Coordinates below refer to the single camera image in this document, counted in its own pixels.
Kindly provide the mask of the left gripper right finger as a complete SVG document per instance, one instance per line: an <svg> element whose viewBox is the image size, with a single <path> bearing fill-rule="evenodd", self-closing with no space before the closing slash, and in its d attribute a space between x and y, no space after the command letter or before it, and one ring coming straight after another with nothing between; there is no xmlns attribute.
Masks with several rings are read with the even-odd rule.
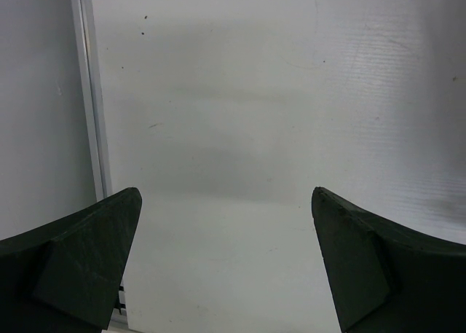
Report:
<svg viewBox="0 0 466 333"><path fill-rule="evenodd" d="M312 217L342 332L464 332L465 246L390 221L330 190Z"/></svg>

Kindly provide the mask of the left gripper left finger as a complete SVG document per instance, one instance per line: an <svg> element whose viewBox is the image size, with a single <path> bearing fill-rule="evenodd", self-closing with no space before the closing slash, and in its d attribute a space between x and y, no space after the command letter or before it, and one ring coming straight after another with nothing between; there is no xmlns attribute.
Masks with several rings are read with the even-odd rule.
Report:
<svg viewBox="0 0 466 333"><path fill-rule="evenodd" d="M107 329L141 207L130 187L2 240L1 331Z"/></svg>

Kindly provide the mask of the aluminium table edge rail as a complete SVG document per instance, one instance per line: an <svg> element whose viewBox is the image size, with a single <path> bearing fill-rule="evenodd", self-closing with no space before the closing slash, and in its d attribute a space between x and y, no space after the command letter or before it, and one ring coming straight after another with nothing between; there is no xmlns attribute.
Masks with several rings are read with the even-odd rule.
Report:
<svg viewBox="0 0 466 333"><path fill-rule="evenodd" d="M92 0L71 0L95 195L112 195Z"/></svg>

